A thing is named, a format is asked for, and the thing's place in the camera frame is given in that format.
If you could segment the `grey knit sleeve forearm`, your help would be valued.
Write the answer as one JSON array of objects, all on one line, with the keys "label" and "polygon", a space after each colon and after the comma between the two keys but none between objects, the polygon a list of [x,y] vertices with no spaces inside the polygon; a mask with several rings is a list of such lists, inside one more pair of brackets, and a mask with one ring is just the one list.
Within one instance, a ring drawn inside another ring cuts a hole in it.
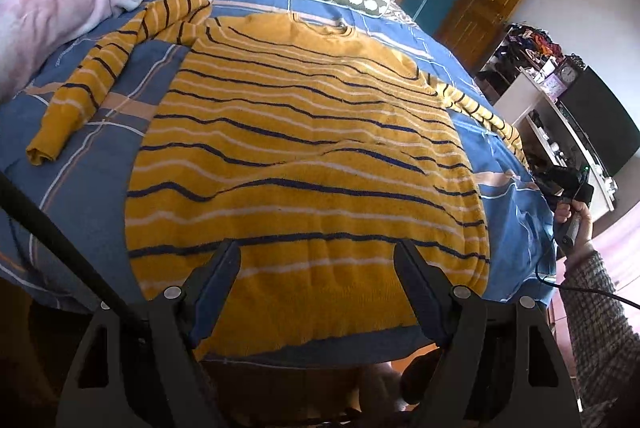
[{"label": "grey knit sleeve forearm", "polygon": [[566,270],[560,288],[585,427],[639,425],[639,334],[613,293],[597,252]]}]

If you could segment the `person's right hand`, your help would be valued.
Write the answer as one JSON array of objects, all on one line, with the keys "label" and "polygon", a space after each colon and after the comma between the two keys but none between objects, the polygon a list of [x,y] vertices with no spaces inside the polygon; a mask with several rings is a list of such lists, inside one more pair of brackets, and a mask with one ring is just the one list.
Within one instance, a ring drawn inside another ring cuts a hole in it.
[{"label": "person's right hand", "polygon": [[561,233],[565,229],[572,244],[564,244],[561,238],[561,252],[565,257],[566,270],[577,267],[594,253],[591,245],[592,219],[589,206],[581,201],[561,201],[554,212],[556,231]]}]

